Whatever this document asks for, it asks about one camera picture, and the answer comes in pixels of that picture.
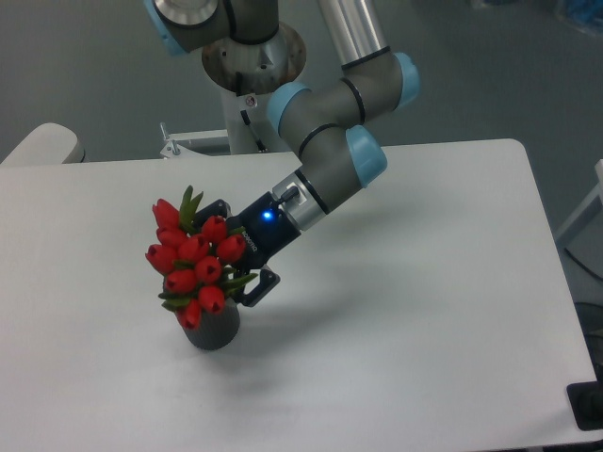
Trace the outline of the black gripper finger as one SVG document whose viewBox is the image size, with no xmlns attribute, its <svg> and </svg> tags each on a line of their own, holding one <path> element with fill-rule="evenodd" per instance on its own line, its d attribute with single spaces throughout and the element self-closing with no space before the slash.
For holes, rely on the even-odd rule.
<svg viewBox="0 0 603 452">
<path fill-rule="evenodd" d="M 222 217 L 226 220 L 230 216 L 230 204 L 223 199 L 218 199 L 198 211 L 193 217 L 192 225 L 203 226 L 211 217 Z"/>
<path fill-rule="evenodd" d="M 259 270 L 259 281 L 252 289 L 237 289 L 230 299 L 243 306 L 255 306 L 281 280 L 271 269 L 263 267 Z"/>
</svg>

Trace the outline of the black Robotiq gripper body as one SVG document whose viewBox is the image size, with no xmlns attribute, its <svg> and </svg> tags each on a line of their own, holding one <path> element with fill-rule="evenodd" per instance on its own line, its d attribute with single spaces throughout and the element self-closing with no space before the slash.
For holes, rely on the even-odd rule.
<svg viewBox="0 0 603 452">
<path fill-rule="evenodd" d="M 266 192 L 255 202 L 240 211 L 232 213 L 226 204 L 227 225 L 230 229 L 242 227 L 246 250 L 235 268 L 247 273 L 259 269 L 276 253 L 301 236 L 297 226 L 277 206 L 276 198 Z"/>
</svg>

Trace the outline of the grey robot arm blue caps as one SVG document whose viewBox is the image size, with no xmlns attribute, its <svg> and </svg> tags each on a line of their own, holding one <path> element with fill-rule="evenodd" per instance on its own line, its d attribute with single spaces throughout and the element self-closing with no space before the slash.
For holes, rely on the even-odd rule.
<svg viewBox="0 0 603 452">
<path fill-rule="evenodd" d="M 236 303 L 254 306 L 279 281 L 268 260 L 384 172 L 387 160 L 366 123 L 412 102 L 420 90 L 413 61 L 388 46 L 369 1 L 323 1 L 319 7 L 342 78 L 313 91 L 299 80 L 305 50 L 279 19 L 274 1 L 149 1 L 164 45 L 175 55 L 200 51 L 204 70 L 237 98 L 266 96 L 259 147 L 284 146 L 301 166 L 231 217 L 247 243 L 236 278 L 260 273 Z"/>
</svg>

